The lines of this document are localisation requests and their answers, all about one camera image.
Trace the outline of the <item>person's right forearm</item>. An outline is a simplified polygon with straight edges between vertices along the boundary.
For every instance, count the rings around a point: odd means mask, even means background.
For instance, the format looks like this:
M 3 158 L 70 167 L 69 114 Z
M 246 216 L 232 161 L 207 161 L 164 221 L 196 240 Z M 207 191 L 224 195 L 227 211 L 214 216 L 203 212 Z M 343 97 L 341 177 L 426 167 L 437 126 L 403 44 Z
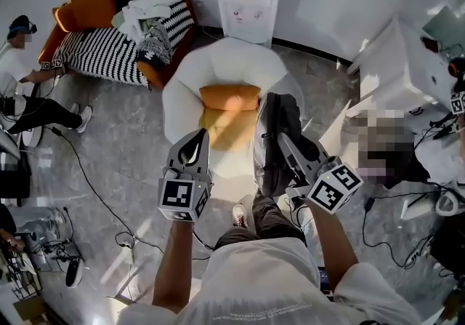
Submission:
M 329 285 L 335 293 L 345 273 L 359 261 L 338 217 L 313 203 L 308 206 L 318 232 Z

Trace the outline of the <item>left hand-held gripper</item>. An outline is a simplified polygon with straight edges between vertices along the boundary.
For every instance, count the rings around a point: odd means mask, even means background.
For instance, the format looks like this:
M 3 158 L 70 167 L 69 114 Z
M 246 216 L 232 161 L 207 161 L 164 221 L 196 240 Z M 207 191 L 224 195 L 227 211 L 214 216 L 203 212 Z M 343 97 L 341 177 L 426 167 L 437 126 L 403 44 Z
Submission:
M 211 195 L 209 133 L 197 129 L 178 140 L 169 151 L 165 174 L 159 180 L 158 209 L 168 220 L 197 222 Z M 178 169 L 196 171 L 189 174 Z

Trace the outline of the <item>orange back cushion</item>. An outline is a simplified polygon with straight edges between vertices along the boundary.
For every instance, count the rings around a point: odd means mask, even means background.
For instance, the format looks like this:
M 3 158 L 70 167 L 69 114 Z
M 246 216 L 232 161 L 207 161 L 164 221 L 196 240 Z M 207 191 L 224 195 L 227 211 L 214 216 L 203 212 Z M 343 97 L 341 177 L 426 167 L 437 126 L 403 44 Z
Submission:
M 206 108 L 222 111 L 253 111 L 259 106 L 261 89 L 252 85 L 210 85 L 199 89 Z

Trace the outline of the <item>white round device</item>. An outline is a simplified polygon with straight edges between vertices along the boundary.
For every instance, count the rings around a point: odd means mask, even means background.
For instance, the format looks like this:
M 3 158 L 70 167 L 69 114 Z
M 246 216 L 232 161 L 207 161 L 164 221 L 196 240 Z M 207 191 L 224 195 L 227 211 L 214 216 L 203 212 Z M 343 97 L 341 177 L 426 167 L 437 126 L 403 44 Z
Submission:
M 68 288 L 75 289 L 80 283 L 84 272 L 84 261 L 80 257 L 72 257 L 68 263 L 65 284 Z

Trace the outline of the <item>black hair dryer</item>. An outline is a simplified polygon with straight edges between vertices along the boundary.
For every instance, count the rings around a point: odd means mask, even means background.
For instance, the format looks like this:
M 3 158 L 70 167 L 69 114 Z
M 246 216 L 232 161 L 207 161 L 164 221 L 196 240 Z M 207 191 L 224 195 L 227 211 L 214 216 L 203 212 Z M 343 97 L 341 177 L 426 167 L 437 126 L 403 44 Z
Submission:
M 448 64 L 448 73 L 463 81 L 465 79 L 465 57 L 454 57 Z

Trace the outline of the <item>dark red pouch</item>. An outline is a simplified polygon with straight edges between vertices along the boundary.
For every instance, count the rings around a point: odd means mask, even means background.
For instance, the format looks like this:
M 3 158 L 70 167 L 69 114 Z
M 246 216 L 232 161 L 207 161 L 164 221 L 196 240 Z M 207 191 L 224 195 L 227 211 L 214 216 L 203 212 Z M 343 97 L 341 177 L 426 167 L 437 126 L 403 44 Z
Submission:
M 421 41 L 429 51 L 436 54 L 439 52 L 439 45 L 436 40 L 422 36 Z

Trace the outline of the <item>white round armchair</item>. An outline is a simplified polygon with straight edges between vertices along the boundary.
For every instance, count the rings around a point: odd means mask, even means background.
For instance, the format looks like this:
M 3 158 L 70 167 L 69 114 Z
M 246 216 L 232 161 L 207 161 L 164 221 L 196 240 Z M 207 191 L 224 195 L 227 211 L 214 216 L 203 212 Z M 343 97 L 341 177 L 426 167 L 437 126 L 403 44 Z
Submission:
M 228 37 L 188 53 L 164 87 L 163 124 L 169 142 L 175 143 L 200 129 L 198 122 L 205 108 L 199 92 L 201 87 L 233 84 L 261 89 L 258 114 L 269 92 L 290 94 L 299 108 L 304 108 L 301 88 L 276 52 Z M 224 178 L 253 174 L 253 138 L 236 151 L 219 152 L 210 148 L 210 170 Z

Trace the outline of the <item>person's dark trousers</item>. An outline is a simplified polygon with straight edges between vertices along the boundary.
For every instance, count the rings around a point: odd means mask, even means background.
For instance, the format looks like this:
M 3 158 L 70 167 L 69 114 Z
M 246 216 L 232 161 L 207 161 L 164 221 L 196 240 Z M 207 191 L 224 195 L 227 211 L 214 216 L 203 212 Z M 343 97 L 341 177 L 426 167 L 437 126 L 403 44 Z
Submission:
M 232 227 L 218 239 L 214 251 L 230 244 L 274 238 L 294 238 L 307 245 L 303 232 L 284 216 L 272 198 L 257 193 L 251 211 L 255 231 L 252 232 L 250 228 L 235 227 L 232 224 Z

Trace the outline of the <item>person's left forearm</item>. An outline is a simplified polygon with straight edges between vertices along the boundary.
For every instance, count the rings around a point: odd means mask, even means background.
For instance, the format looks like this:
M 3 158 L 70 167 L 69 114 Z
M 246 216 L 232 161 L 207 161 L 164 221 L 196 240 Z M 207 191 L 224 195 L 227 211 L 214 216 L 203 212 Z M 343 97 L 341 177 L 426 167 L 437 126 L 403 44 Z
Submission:
M 193 224 L 174 221 L 154 281 L 152 305 L 179 313 L 189 302 Z

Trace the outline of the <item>black box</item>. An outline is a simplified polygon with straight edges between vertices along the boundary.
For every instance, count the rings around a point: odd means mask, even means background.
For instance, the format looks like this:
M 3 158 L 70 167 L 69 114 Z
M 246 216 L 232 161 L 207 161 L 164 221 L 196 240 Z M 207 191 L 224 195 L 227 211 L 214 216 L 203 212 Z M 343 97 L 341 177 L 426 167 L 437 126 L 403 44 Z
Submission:
M 9 153 L 0 153 L 0 201 L 22 206 L 31 194 L 31 168 L 28 158 L 20 152 L 17 160 Z

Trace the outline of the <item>person's left shoe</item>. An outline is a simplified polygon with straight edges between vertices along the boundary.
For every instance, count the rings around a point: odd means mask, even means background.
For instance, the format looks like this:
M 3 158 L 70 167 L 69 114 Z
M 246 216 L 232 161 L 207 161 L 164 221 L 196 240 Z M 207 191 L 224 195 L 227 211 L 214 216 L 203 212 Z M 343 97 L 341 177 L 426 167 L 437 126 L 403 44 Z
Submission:
M 232 208 L 232 223 L 235 227 L 248 229 L 246 208 L 242 203 L 237 203 Z

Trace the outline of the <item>yellow seat cushion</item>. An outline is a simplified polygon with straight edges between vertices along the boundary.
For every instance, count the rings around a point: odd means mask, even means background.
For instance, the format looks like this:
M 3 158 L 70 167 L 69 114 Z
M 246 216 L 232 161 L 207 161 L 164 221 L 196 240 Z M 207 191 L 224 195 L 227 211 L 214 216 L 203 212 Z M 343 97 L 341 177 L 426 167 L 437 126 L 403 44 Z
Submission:
M 236 151 L 251 142 L 257 118 L 257 110 L 226 111 L 204 108 L 198 126 L 208 131 L 212 150 Z

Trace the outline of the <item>white water dispenser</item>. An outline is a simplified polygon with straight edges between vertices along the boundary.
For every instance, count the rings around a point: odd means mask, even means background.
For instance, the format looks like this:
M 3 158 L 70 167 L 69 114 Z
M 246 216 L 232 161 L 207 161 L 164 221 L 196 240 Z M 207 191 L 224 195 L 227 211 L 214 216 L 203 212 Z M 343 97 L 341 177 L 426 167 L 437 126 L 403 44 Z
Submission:
M 279 0 L 217 0 L 223 34 L 271 47 Z

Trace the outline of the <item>dark backpack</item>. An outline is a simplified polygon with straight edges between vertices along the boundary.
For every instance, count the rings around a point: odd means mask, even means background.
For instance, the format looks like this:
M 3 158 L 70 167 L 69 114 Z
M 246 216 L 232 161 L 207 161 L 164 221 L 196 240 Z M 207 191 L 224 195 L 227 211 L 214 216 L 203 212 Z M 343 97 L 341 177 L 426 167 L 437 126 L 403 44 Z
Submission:
M 286 192 L 295 173 L 278 144 L 280 133 L 288 135 L 306 160 L 318 160 L 321 150 L 302 134 L 300 110 L 290 94 L 269 92 L 262 101 L 254 134 L 254 179 L 263 196 Z

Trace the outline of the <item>pile of white clothes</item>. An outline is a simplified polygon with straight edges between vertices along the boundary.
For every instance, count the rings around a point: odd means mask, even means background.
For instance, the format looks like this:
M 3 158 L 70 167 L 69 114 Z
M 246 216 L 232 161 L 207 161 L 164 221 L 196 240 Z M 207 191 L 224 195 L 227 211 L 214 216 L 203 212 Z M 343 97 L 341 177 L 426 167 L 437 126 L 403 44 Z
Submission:
M 148 20 L 164 20 L 171 17 L 171 6 L 181 0 L 132 0 L 112 19 L 112 26 L 126 35 L 128 40 L 140 43 L 146 31 L 141 22 Z

